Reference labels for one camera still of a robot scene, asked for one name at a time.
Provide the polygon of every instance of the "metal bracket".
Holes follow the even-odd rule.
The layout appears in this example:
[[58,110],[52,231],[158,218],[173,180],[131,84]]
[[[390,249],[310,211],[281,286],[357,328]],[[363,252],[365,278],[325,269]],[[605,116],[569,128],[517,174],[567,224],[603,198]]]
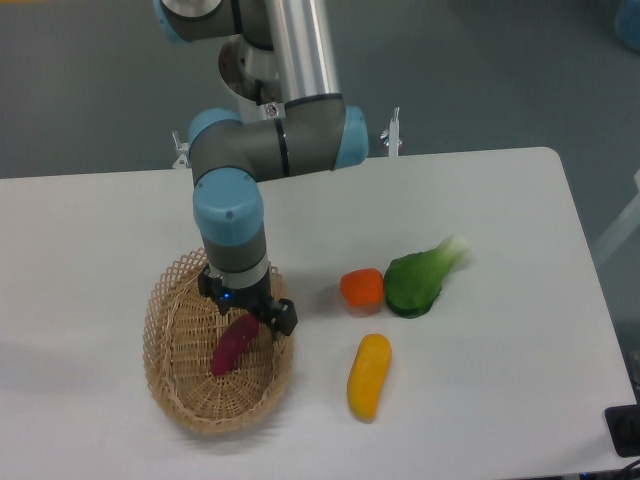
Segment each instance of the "metal bracket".
[[600,268],[640,226],[640,171],[635,174],[634,179],[638,186],[638,194],[593,244],[591,256],[596,268]]
[[178,132],[175,130],[171,132],[171,137],[173,138],[176,155],[178,155],[178,159],[173,162],[171,168],[191,168],[189,158],[187,157],[187,153],[189,153],[189,144],[180,142]]
[[402,138],[400,138],[400,107],[393,109],[393,116],[389,122],[389,128],[380,134],[380,142],[382,148],[387,150],[389,157],[397,157],[399,150],[402,148]]

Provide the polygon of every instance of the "black cable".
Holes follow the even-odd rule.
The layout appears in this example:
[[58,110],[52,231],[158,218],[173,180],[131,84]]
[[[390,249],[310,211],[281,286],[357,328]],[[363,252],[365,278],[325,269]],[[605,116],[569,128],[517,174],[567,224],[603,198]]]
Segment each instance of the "black cable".
[[624,467],[622,470],[618,472],[618,475],[616,475],[616,480],[630,480],[631,478],[634,478],[630,475],[630,473],[631,473],[631,470],[633,470],[638,465],[640,465],[640,460],[636,460],[635,462],[632,462],[626,467]]

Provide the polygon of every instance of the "white table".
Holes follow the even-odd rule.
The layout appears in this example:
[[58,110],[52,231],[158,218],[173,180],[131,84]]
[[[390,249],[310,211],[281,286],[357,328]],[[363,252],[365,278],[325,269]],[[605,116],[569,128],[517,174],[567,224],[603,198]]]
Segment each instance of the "white table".
[[[255,428],[203,439],[147,390],[164,269],[200,246],[190,172],[0,181],[0,477],[499,479],[618,468],[603,410],[634,402],[561,163],[548,149],[370,159],[261,185],[296,302],[295,372]],[[426,316],[350,315],[341,275],[465,235]],[[375,423],[346,381],[394,348]]]

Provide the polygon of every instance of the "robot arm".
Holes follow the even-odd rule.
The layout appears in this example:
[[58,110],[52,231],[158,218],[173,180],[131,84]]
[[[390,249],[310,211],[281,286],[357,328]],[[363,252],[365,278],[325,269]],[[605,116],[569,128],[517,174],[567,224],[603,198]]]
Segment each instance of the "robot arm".
[[[271,297],[256,182],[357,165],[368,153],[364,116],[359,108],[346,107],[340,94],[324,2],[156,1],[161,23],[184,40],[241,31],[251,48],[271,48],[275,54],[279,88],[272,91],[281,95],[277,100],[284,103],[286,118],[244,124],[228,110],[206,110],[189,127],[189,159],[194,217],[209,259],[200,276],[201,294],[223,314],[232,306],[244,308],[274,332],[289,335],[297,317],[291,301]],[[187,20],[179,4],[206,13]],[[263,84],[254,83],[258,104]]]

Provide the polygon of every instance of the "metal arm tube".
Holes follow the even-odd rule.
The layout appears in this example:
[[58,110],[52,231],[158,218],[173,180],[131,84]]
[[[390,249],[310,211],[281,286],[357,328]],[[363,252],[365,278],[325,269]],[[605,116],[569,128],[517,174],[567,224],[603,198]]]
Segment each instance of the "metal arm tube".
[[268,0],[285,102],[340,93],[324,0]]

